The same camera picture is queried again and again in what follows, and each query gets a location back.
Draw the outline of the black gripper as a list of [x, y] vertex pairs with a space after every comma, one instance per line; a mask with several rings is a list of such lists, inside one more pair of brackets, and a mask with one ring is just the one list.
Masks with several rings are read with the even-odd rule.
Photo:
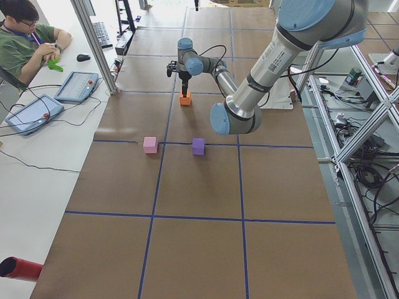
[[192, 78], [192, 75], [185, 70], [180, 70], [178, 73], [179, 78], [182, 80], [181, 94], [183, 98], [186, 98], [188, 94], [188, 82]]

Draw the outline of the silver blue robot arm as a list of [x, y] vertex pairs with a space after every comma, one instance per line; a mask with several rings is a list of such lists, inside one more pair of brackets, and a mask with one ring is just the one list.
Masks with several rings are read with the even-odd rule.
[[224, 102], [212, 106], [210, 123], [219, 135], [248, 134], [262, 122], [258, 103], [299, 53], [339, 49], [357, 45], [367, 31], [368, 1], [281, 1], [272, 40], [240, 85], [236, 85], [221, 59], [197, 54], [189, 38], [177, 43], [178, 56], [166, 67], [167, 76], [176, 72], [182, 92], [191, 77], [212, 75], [225, 94]]

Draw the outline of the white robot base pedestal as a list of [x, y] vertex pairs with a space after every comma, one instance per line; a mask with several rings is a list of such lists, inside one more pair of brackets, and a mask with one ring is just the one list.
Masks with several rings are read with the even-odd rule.
[[292, 110], [294, 106], [289, 79], [279, 78], [257, 105], [261, 109]]

